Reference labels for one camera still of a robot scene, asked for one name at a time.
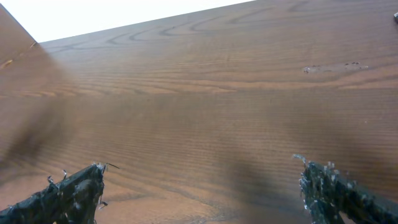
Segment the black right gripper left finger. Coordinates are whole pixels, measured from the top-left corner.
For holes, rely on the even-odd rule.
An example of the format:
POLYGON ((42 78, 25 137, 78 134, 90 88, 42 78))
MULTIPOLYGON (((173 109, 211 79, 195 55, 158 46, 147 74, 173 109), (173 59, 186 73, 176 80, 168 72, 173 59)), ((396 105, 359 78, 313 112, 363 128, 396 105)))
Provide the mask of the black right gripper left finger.
POLYGON ((92 165, 48 186, 1 211, 1 224, 96 223, 95 213, 108 205, 102 200, 104 173, 110 163, 92 165))

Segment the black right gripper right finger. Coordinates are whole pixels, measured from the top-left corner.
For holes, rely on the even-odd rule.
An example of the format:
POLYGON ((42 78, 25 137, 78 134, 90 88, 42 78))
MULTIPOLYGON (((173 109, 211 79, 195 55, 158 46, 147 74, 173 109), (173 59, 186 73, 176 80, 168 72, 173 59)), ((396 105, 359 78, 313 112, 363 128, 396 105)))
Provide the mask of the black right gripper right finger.
POLYGON ((378 196, 341 175, 333 162, 320 164, 294 154, 303 162, 300 194, 312 223, 344 223, 342 214, 354 223, 397 224, 397 203, 378 196))

